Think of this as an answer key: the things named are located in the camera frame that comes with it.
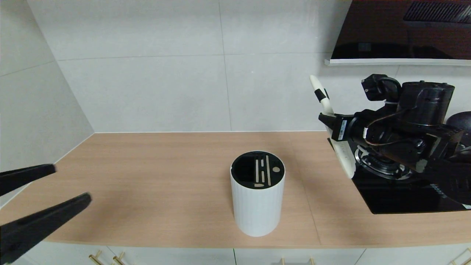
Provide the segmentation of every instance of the white handle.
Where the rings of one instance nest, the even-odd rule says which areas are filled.
[[[322,105],[323,111],[322,114],[328,116],[335,116],[332,106],[330,105],[330,100],[327,97],[326,90],[322,86],[321,82],[314,75],[310,75],[309,79],[311,80],[312,88],[316,94],[322,93],[323,98],[319,98],[319,102]],[[329,133],[329,138],[332,137],[332,130],[329,127],[325,127]],[[335,141],[332,138],[330,139],[333,150],[337,156],[337,159],[340,161],[343,171],[349,178],[353,178],[355,174],[355,157],[353,156],[352,149],[347,141]]]

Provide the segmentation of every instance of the white cabinet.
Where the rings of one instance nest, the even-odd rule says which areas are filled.
[[[237,265],[355,265],[364,248],[351,249],[248,249],[236,248]]]
[[[109,248],[125,265],[236,265],[232,248]]]
[[[107,246],[40,242],[26,254],[39,265],[94,265],[89,256],[96,256],[99,251],[98,261],[103,265],[111,265],[114,254]]]
[[[471,243],[410,248],[368,248],[357,265],[448,265],[468,247],[471,247]]]

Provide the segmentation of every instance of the black cable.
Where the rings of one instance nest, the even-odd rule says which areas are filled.
[[[396,86],[396,89],[398,91],[402,87],[401,83],[399,83],[399,81],[397,81],[396,79],[394,79],[392,77],[382,77],[378,81],[389,81],[389,82],[393,83]]]

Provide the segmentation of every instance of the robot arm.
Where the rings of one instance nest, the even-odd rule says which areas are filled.
[[[311,83],[322,103],[326,95],[320,82],[312,76]],[[384,100],[385,106],[352,115],[319,114],[347,175],[352,169],[347,141],[352,141],[378,159],[417,172],[451,199],[471,204],[471,149],[459,150],[463,130],[443,124],[454,86],[424,81],[400,85],[386,75],[371,75],[362,86],[370,101]],[[322,105],[326,109],[330,104]]]

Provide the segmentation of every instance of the wall tile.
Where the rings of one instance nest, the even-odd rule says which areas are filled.
[[[59,64],[95,132],[230,131],[223,56]]]
[[[332,52],[351,0],[220,0],[226,54]]]
[[[0,76],[54,61],[26,0],[0,2]]]
[[[222,54],[218,0],[30,0],[57,60]]]
[[[458,112],[471,111],[471,67],[469,66],[401,66],[397,79],[401,83],[425,80],[453,85],[455,91],[446,118]]]
[[[56,62],[0,77],[1,169],[55,163],[93,130]]]
[[[309,82],[325,54],[226,56],[233,131],[324,130]]]

